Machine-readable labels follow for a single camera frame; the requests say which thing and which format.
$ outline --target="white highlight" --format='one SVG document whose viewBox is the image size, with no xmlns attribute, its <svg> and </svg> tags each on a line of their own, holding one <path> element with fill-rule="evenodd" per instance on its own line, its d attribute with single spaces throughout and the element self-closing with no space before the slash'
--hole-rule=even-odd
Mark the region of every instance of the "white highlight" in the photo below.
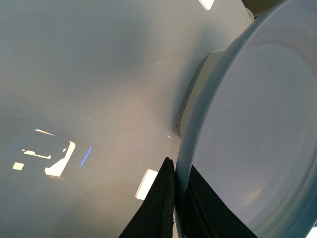
<svg viewBox="0 0 317 238">
<path fill-rule="evenodd" d="M 70 159 L 70 156 L 73 154 L 75 147 L 76 147 L 76 144 L 74 142 L 70 141 L 65 157 L 62 158 L 61 160 L 57 161 L 51 167 L 49 167 L 49 168 L 46 167 L 45 174 L 60 177 L 61 173 L 64 171 L 64 169 L 65 169 L 65 167 Z"/>
<path fill-rule="evenodd" d="M 13 168 L 14 170 L 22 170 L 22 169 L 23 169 L 23 166 L 24 166 L 23 163 L 15 162 L 12 168 Z"/>
<path fill-rule="evenodd" d="M 36 157 L 40 157 L 40 158 L 48 159 L 48 160 L 51 159 L 51 155 L 49 155 L 49 156 L 37 155 L 37 154 L 36 154 L 34 151 L 32 151 L 32 150 L 27 150 L 27 151 L 25 151 L 23 154 L 32 155 L 32 156 L 36 156 Z"/>
<path fill-rule="evenodd" d="M 44 134 L 47 134 L 47 135 L 53 135 L 53 136 L 55 136 L 54 134 L 51 134 L 51 133 L 49 133 L 49 132 L 46 132 L 46 131 L 43 131 L 43 130 L 40 130 L 40 129 L 35 129 L 35 131 L 41 132 L 41 133 L 44 133 Z"/>
<path fill-rule="evenodd" d="M 150 190 L 150 188 L 152 187 L 152 184 L 155 180 L 155 178 L 157 177 L 158 172 L 154 171 L 154 170 L 150 170 L 148 169 L 145 172 L 145 175 L 141 181 L 141 184 L 138 188 L 137 193 L 135 194 L 137 199 L 140 200 L 144 200 L 146 198 L 146 196 L 148 195 L 148 192 Z"/>
<path fill-rule="evenodd" d="M 210 10 L 214 0 L 199 0 L 199 2 L 203 5 L 206 10 Z"/>
<path fill-rule="evenodd" d="M 311 232 L 309 232 L 306 238 L 316 238 L 317 237 L 317 227 L 314 227 Z"/>
</svg>

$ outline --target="glossy surface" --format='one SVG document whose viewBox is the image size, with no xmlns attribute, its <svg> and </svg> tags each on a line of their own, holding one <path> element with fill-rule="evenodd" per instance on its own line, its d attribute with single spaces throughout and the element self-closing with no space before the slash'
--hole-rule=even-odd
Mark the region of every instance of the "glossy surface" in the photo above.
<svg viewBox="0 0 317 238">
<path fill-rule="evenodd" d="M 286 1 L 230 46 L 181 143 L 179 195 L 193 164 L 259 238 L 304 238 L 316 222 L 316 6 Z"/>
<path fill-rule="evenodd" d="M 145 171 L 176 160 L 198 63 L 251 19 L 239 0 L 13 0 L 0 22 L 0 237 L 91 238 L 118 237 Z"/>
</svg>

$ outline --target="round plastic lid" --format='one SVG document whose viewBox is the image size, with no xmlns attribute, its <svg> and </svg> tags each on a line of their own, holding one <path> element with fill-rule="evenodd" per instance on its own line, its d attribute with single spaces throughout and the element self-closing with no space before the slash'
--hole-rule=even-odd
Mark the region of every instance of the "round plastic lid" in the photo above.
<svg viewBox="0 0 317 238">
<path fill-rule="evenodd" d="M 181 143 L 191 165 L 259 238 L 305 237 L 317 218 L 317 1 L 258 19 L 207 81 Z"/>
</svg>

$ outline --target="gray curved surface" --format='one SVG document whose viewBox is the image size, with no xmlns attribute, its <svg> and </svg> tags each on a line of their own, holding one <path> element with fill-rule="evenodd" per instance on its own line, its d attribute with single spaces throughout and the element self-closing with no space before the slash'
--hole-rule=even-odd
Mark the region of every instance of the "gray curved surface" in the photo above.
<svg viewBox="0 0 317 238">
<path fill-rule="evenodd" d="M 118 237 L 145 171 L 176 161 L 198 63 L 251 19 L 239 0 L 13 0 L 0 22 L 0 237 L 91 238 Z"/>
</svg>

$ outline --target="white plastic rim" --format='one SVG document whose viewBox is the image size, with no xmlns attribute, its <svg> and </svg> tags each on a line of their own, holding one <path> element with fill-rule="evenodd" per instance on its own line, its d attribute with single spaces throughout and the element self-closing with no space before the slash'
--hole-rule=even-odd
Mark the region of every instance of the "white plastic rim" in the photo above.
<svg viewBox="0 0 317 238">
<path fill-rule="evenodd" d="M 316 222 L 316 16 L 317 1 L 289 0 L 255 21 L 207 81 L 182 140 L 182 188 L 193 164 L 259 238 L 304 238 Z"/>
</svg>

